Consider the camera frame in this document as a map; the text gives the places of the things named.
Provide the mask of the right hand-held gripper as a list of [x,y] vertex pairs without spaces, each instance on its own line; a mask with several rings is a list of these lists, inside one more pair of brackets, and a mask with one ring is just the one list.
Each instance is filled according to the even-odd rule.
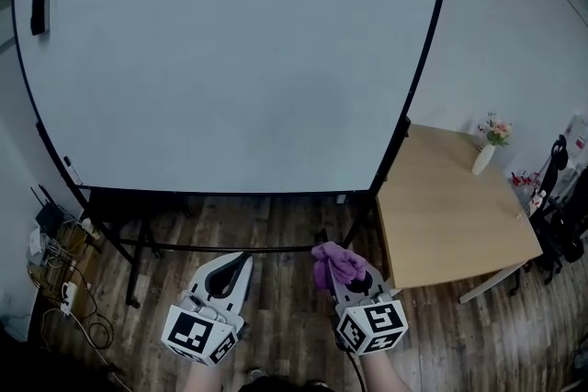
[[[371,264],[366,265],[362,280],[340,281],[330,271],[331,295],[338,308],[336,334],[344,347],[356,355],[383,352],[393,348],[408,330],[401,301],[394,298],[382,274]],[[356,305],[356,295],[367,297]]]

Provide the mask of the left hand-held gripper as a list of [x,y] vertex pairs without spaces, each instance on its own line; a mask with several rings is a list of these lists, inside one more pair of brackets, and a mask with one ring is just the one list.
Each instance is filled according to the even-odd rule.
[[217,366],[239,341],[254,268],[247,252],[224,254],[201,265],[180,305],[169,308],[161,336],[174,354],[206,366]]

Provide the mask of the purple cloth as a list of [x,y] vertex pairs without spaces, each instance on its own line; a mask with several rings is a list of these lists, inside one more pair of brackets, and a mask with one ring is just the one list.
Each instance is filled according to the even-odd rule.
[[314,246],[311,255],[314,258],[315,285],[320,290],[329,290],[334,280],[349,285],[366,278],[366,259],[332,241]]

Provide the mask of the large whiteboard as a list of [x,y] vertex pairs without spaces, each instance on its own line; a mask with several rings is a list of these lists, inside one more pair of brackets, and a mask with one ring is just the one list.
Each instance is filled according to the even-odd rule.
[[29,95],[87,188],[368,190],[443,0],[13,0]]

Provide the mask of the person's left forearm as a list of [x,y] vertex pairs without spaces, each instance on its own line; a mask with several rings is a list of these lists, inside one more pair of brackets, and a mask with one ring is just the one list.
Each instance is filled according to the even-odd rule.
[[221,369],[193,363],[183,392],[222,392]]

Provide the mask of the black whiteboard eraser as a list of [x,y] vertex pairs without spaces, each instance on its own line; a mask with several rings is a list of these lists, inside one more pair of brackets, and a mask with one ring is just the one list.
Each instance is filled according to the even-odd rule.
[[50,30],[50,0],[32,0],[30,30],[33,36],[47,33]]

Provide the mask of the wooden table white legs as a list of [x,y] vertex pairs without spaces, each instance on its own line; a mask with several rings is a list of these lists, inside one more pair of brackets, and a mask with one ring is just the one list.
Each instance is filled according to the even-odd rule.
[[412,124],[379,190],[390,281],[398,290],[473,277],[465,304],[541,255],[537,236],[500,169],[471,172],[470,136]]

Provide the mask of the person's black trousers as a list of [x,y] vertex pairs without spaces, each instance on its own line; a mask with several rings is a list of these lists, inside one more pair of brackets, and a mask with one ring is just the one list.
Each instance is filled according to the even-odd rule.
[[307,381],[303,385],[292,384],[277,376],[260,376],[243,385],[238,392],[334,392],[320,381]]

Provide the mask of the white power strip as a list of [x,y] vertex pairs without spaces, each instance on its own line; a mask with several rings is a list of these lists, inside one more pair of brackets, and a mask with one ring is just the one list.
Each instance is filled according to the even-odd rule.
[[60,310],[65,317],[68,317],[72,313],[74,306],[78,286],[76,283],[67,281],[62,284],[61,289],[61,306]]

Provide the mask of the stack of cardboard boxes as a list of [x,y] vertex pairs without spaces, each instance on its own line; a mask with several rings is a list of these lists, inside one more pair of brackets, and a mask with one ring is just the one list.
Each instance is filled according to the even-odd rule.
[[89,236],[78,219],[63,222],[56,237],[43,235],[43,253],[31,256],[27,247],[27,272],[32,284],[39,290],[56,291],[62,280],[93,254],[101,252],[104,236],[98,240]]

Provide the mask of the white vase with flowers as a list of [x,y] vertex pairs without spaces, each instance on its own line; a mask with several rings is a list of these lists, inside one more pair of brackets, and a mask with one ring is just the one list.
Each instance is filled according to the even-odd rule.
[[477,130],[481,135],[481,143],[479,144],[479,155],[471,168],[474,175],[480,175],[488,166],[497,148],[509,145],[512,124],[498,118],[495,113],[489,112],[484,122],[477,127]]

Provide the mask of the black router with antennas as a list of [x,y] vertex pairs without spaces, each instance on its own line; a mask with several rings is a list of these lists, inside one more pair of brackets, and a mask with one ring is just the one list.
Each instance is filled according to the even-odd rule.
[[33,192],[33,195],[37,198],[38,202],[41,204],[41,210],[35,217],[35,220],[40,226],[41,231],[48,237],[54,239],[64,222],[64,212],[55,203],[43,185],[39,185],[39,190],[45,196],[44,201],[41,201],[33,187],[30,189]]

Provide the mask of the white marker pen black cap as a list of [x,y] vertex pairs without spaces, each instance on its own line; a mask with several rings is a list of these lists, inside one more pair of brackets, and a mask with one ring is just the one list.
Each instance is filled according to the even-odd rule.
[[77,185],[77,186],[81,186],[83,185],[83,182],[80,178],[80,176],[78,175],[77,171],[74,169],[71,160],[69,159],[68,156],[63,156],[62,157],[64,165],[65,165],[65,169],[67,171],[67,173],[70,175],[71,179],[73,180],[73,182]]

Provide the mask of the red small decorations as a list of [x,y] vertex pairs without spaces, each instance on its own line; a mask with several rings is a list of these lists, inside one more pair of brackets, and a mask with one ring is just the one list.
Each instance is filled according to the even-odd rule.
[[522,173],[511,172],[511,184],[514,187],[537,188],[541,185],[540,173],[523,171]]

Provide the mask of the black office chair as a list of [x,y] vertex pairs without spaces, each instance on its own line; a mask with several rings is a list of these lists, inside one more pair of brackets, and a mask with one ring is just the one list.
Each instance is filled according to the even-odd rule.
[[557,199],[554,190],[560,173],[569,163],[567,140],[559,135],[551,147],[547,168],[538,188],[526,200],[527,216],[537,237],[542,253],[514,271],[515,295],[521,286],[521,273],[537,267],[547,274],[549,285],[562,269],[562,260],[579,261],[584,256],[582,235],[588,231],[588,167],[582,170],[569,196]]

